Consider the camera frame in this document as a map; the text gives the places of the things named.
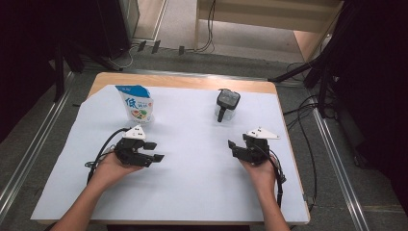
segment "metal bar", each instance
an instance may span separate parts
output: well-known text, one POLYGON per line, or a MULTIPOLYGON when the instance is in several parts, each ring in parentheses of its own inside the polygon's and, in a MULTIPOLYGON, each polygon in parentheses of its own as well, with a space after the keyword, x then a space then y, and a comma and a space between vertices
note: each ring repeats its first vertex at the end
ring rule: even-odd
POLYGON ((21 159, 20 163, 15 169, 12 178, 2 191, 0 195, 0 224, 3 223, 3 220, 6 217, 7 212, 12 207, 14 199, 16 198, 28 173, 30 172, 31 167, 36 161, 36 158, 39 152, 41 151, 41 148, 45 143, 48 134, 53 128, 55 121, 60 115, 60 112, 64 107, 66 99, 68 98, 71 92, 73 79, 74 79, 73 73, 72 72, 68 73, 68 76, 65 81, 65 85, 67 86, 66 92, 64 92, 61 99, 58 102, 54 103, 53 106, 51 107, 45 120, 42 122, 32 142, 27 148, 27 151, 25 152, 23 158, 21 159))
POLYGON ((313 113, 356 230, 369 231, 370 229, 364 216, 363 209, 353 187, 351 186, 350 180, 348 179, 342 159, 332 139, 326 120, 320 116, 318 110, 314 109, 313 113))

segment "forearm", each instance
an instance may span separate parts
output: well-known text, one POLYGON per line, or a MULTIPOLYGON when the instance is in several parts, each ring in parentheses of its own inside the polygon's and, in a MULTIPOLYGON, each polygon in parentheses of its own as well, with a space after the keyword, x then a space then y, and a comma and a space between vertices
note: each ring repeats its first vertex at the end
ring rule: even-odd
POLYGON ((86 230, 90 217, 102 195, 103 189, 97 185, 87 185, 74 204, 51 230, 86 230))
POLYGON ((267 231, 290 230, 276 202, 273 192, 258 192, 267 231))

